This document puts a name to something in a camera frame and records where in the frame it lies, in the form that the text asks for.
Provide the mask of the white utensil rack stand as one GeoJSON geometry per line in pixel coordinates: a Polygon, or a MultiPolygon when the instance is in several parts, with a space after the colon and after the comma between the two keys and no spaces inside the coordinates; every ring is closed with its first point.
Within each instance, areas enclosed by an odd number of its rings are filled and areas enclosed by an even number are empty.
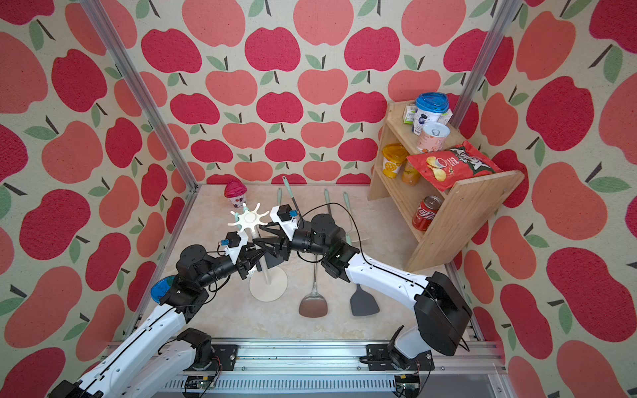
{"type": "Polygon", "coordinates": [[[278,266],[270,268],[266,261],[266,251],[253,240],[258,237],[258,227],[264,226],[261,219],[266,213],[259,213],[260,203],[250,210],[243,203],[240,211],[231,211],[235,217],[229,227],[237,228],[239,243],[227,244],[225,254],[237,267],[237,273],[243,280],[249,280],[251,295],[260,302],[271,303],[283,296],[288,287],[288,275],[278,266]]]}

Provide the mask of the beige spatula mint handle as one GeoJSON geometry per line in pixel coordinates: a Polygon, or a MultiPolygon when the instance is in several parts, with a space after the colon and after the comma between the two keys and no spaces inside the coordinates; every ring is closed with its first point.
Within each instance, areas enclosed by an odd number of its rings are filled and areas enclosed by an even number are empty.
{"type": "Polygon", "coordinates": [[[366,229],[361,226],[356,227],[353,223],[353,211],[351,209],[349,195],[347,192],[343,193],[343,200],[345,203],[345,207],[348,212],[348,221],[350,223],[350,227],[345,228],[346,231],[346,241],[350,245],[359,246],[361,242],[364,242],[369,239],[369,234],[366,229]]]}

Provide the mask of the grey slotted utensil mint handle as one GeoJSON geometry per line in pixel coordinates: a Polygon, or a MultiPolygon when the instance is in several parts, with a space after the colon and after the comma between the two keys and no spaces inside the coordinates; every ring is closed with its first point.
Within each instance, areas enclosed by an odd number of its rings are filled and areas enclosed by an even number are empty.
{"type": "Polygon", "coordinates": [[[380,312],[374,296],[364,290],[360,284],[356,284],[356,290],[350,298],[350,308],[354,317],[367,317],[380,312]]]}

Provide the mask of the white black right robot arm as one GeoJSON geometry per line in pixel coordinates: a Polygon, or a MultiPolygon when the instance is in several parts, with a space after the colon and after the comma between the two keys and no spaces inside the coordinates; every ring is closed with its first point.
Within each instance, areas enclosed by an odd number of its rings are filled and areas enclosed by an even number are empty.
{"type": "Polygon", "coordinates": [[[416,326],[398,328],[386,348],[395,368],[406,370],[429,351],[448,357],[456,354],[472,310],[447,275],[438,271],[431,276],[413,274],[366,257],[347,242],[343,228],[326,213],[309,224],[301,222],[295,211],[285,216],[273,213],[270,219],[262,229],[276,237],[262,248],[283,260],[293,251],[317,255],[331,277],[367,286],[413,310],[416,326]]]}

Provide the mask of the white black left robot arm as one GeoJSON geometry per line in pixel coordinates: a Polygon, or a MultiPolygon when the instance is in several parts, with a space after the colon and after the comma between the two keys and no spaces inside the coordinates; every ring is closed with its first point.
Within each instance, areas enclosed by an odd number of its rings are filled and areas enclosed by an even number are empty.
{"type": "Polygon", "coordinates": [[[213,256],[190,245],[178,259],[177,275],[159,306],[106,359],[78,381],[61,381],[51,397],[151,397],[177,374],[211,371],[213,386],[234,367],[235,347],[217,349],[207,333],[188,323],[220,288],[237,274],[246,279],[264,250],[252,243],[228,246],[213,256]]]}

